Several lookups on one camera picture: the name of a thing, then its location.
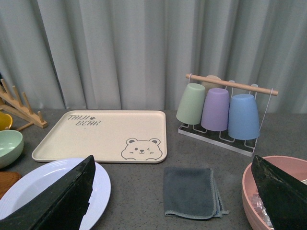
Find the dish rack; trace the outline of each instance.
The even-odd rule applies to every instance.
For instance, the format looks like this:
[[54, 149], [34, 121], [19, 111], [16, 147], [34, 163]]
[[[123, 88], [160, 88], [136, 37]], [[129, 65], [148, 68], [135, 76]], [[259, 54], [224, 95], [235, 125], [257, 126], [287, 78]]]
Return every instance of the dish rack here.
[[40, 128], [48, 126], [40, 111], [37, 114], [33, 112], [25, 92], [22, 93], [22, 96], [26, 105], [23, 104], [16, 86], [13, 85], [12, 87], [16, 97], [14, 98], [5, 80], [1, 79], [0, 81], [3, 86], [0, 85], [0, 111], [4, 110], [28, 122], [26, 125], [16, 129], [17, 131], [21, 131], [31, 125], [36, 125]]
[[[224, 81], [220, 79], [207, 78], [207, 77], [202, 77], [202, 76], [197, 76], [197, 75], [192, 75], [192, 74], [187, 74], [186, 78], [188, 78], [189, 81], [193, 79], [197, 81], [204, 81], [208, 83], [222, 85], [222, 86], [225, 86], [225, 89], [231, 88], [231, 97], [233, 96], [234, 88], [247, 90], [249, 91], [250, 94], [251, 93], [254, 94], [255, 98], [257, 96], [257, 93], [269, 95], [268, 103], [267, 103], [266, 110], [262, 118], [260, 129], [264, 121], [264, 117], [266, 115], [271, 96], [278, 95], [278, 91], [274, 89], [260, 88], [256, 84], [245, 85], [245, 84], [235, 83], [232, 80]], [[257, 144], [257, 140], [258, 140], [258, 138], [252, 139], [252, 140], [233, 139], [232, 137], [228, 135], [227, 130], [226, 131], [210, 131], [210, 130], [203, 128], [200, 124], [188, 125], [188, 124], [183, 123], [178, 128], [178, 133], [186, 135], [188, 137], [196, 138], [198, 140], [206, 141], [216, 146], [220, 146], [222, 148], [232, 150], [234, 152], [238, 152], [238, 153], [241, 153], [249, 157], [253, 155], [256, 144]]]

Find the blue cup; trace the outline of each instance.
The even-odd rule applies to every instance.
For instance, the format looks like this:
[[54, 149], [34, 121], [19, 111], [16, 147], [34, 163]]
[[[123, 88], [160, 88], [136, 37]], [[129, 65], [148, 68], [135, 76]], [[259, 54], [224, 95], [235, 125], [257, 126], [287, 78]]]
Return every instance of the blue cup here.
[[228, 134], [238, 140], [251, 140], [259, 137], [259, 115], [253, 95], [239, 94], [231, 98], [228, 115]]

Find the pink bowl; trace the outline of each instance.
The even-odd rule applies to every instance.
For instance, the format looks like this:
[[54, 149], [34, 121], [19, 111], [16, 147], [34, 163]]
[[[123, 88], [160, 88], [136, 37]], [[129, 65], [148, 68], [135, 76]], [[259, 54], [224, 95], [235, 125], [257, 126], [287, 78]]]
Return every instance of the pink bowl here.
[[[300, 181], [307, 179], [307, 161], [305, 160], [286, 156], [269, 156], [264, 157], [264, 159]], [[248, 198], [249, 196], [258, 193], [251, 172], [251, 164], [248, 165], [243, 173], [242, 191], [243, 207], [251, 227], [254, 230], [271, 230], [271, 228], [269, 228], [269, 226], [267, 226], [267, 224], [256, 213]]]

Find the gray countertop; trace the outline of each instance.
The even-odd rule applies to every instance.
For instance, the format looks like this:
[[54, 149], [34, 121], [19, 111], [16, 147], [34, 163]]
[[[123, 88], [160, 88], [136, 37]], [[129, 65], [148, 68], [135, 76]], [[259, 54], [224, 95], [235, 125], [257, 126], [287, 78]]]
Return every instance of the gray countertop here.
[[[22, 130], [24, 150], [2, 171], [26, 175], [44, 163], [31, 154], [46, 134], [68, 110], [42, 110], [48, 127], [30, 126]], [[249, 230], [242, 204], [242, 175], [253, 157], [187, 137], [178, 133], [181, 123], [175, 111], [166, 114], [167, 157], [158, 164], [101, 163], [111, 180], [111, 196], [105, 212], [92, 229], [141, 230]], [[13, 129], [25, 124], [15, 118]], [[307, 160], [307, 115], [266, 114], [254, 154], [283, 155]], [[167, 166], [212, 168], [228, 215], [210, 220], [165, 217], [163, 172]]]

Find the white plate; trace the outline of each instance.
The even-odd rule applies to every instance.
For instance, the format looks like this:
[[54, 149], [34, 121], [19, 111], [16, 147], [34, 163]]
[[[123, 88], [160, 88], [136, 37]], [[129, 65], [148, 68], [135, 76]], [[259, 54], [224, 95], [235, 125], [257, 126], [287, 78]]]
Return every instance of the white plate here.
[[[47, 187], [79, 164], [82, 158], [70, 158], [45, 164], [21, 178], [0, 200], [0, 219], [3, 219], [28, 203]], [[105, 169], [95, 163], [96, 171], [90, 205], [80, 229], [89, 230], [101, 217], [111, 194], [111, 182]]]

